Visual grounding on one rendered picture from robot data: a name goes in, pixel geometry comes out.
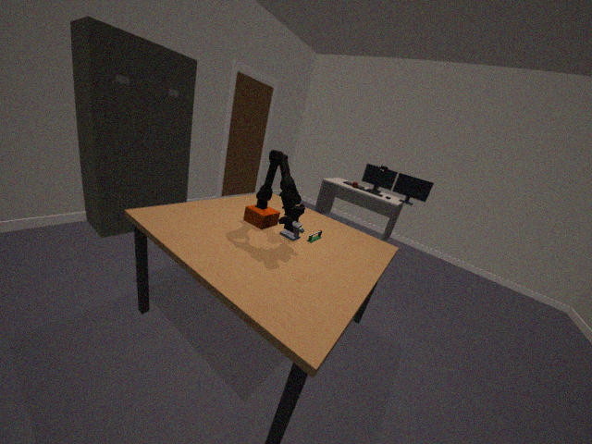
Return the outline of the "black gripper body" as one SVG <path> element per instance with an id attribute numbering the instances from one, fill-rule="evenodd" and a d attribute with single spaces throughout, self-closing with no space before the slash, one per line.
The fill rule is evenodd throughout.
<path id="1" fill-rule="evenodd" d="M 294 205 L 295 204 L 286 204 L 286 205 L 283 205 L 282 209 L 285 210 L 285 214 L 284 214 L 283 217 L 281 217 L 279 219 L 279 221 L 278 221 L 279 224 L 288 224 L 289 222 L 291 222 L 291 218 L 293 216 L 297 216 L 298 215 L 298 214 L 292 215 L 291 212 L 290 212 L 291 206 L 294 206 Z"/>

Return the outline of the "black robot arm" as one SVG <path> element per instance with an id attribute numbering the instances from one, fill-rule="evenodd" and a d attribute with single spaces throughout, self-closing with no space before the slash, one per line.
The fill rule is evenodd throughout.
<path id="1" fill-rule="evenodd" d="M 265 184 L 260 188 L 260 191 L 256 193 L 257 204 L 255 207 L 260 209 L 267 208 L 267 201 L 270 201 L 272 197 L 272 183 L 278 168 L 280 166 L 281 177 L 282 180 L 280 181 L 280 188 L 282 192 L 279 196 L 281 196 L 281 200 L 283 205 L 286 204 L 299 204 L 301 202 L 301 196 L 296 189 L 294 179 L 290 176 L 290 168 L 288 163 L 288 156 L 283 154 L 282 151 L 272 150 L 269 153 L 269 169 L 267 171 L 267 175 L 265 178 Z M 298 214 L 302 215 L 304 213 L 305 206 L 303 203 L 300 206 L 291 206 L 290 212 L 292 215 Z M 293 213 L 294 212 L 294 213 Z"/>

